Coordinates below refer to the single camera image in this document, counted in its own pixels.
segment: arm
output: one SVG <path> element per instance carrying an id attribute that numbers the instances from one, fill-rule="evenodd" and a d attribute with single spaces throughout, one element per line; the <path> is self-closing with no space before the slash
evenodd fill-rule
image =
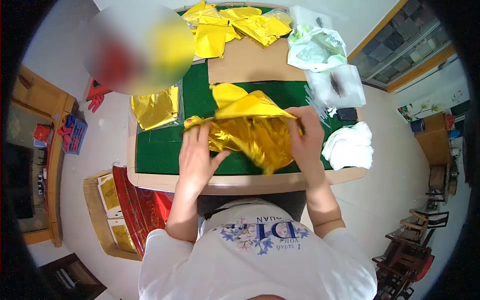
<path id="1" fill-rule="evenodd" d="M 305 129 L 305 134 L 300 136 L 298 123 L 292 119 L 288 120 L 292 155 L 307 183 L 307 210 L 313 231 L 323 238 L 330 231 L 345 227 L 340 207 L 320 161 L 325 132 L 311 106 L 292 107 L 287 111 L 298 117 Z"/>
<path id="2" fill-rule="evenodd" d="M 197 197 L 212 178 L 220 163 L 230 154 L 210 157 L 208 133 L 211 123 L 194 126 L 183 135 L 180 150 L 179 181 L 165 231 L 172 238 L 195 242 L 198 232 Z"/>

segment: blue plastic basket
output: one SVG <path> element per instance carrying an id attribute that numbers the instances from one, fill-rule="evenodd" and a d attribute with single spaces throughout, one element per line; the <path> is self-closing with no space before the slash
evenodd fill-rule
<path id="1" fill-rule="evenodd" d="M 80 148 L 82 147 L 87 128 L 88 125 L 85 122 L 75 118 L 75 124 L 73 125 L 72 133 L 70 134 L 71 138 L 68 142 L 67 149 L 63 149 L 65 153 L 80 154 Z"/>

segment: person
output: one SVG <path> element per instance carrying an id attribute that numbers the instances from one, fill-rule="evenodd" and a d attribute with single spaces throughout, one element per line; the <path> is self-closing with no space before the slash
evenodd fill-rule
<path id="1" fill-rule="evenodd" d="M 180 176 L 165 230 L 147 237 L 140 299 L 361 299 L 377 292 L 370 259 L 345 228 L 320 152 L 324 131 L 312 107 L 287 111 L 292 155 L 307 184 L 313 232 L 260 199 L 230 202 L 202 224 L 197 197 L 229 155 L 210 158 L 210 124 L 183 136 Z"/>

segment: white t-shirt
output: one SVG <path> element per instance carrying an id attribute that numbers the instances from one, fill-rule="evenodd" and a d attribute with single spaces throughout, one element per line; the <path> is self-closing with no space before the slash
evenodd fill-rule
<path id="1" fill-rule="evenodd" d="M 321 239 L 283 209 L 255 203 L 218 212 L 202 229 L 195 244 L 150 232 L 140 299 L 371 300 L 377 292 L 373 263 L 345 228 Z"/>

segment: wooden shelf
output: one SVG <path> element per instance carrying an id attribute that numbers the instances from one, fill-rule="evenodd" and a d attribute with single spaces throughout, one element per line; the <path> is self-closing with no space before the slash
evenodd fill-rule
<path id="1" fill-rule="evenodd" d="M 50 84 L 40 76 L 22 66 L 13 91 L 13 105 L 54 124 L 51 149 L 48 155 L 47 190 L 45 193 L 48 211 L 46 229 L 24 233 L 27 245 L 51 240 L 55 247 L 61 247 L 62 230 L 60 222 L 60 181 L 65 153 L 62 137 L 57 134 L 63 117 L 72 113 L 75 97 Z"/>

